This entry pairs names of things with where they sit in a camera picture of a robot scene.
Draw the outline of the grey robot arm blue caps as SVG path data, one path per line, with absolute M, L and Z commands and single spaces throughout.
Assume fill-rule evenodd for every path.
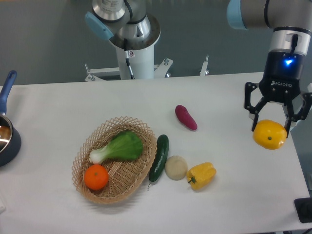
M 253 126 L 269 102 L 283 105 L 289 131 L 306 119 L 311 93 L 300 90 L 304 60 L 312 39 L 312 3 L 309 0 L 232 0 L 228 24 L 234 29 L 266 27 L 273 35 L 263 78 L 245 85 L 244 107 Z M 95 0 L 85 22 L 102 40 L 116 49 L 122 79 L 156 76 L 154 45 L 160 37 L 158 21 L 146 11 L 143 0 Z

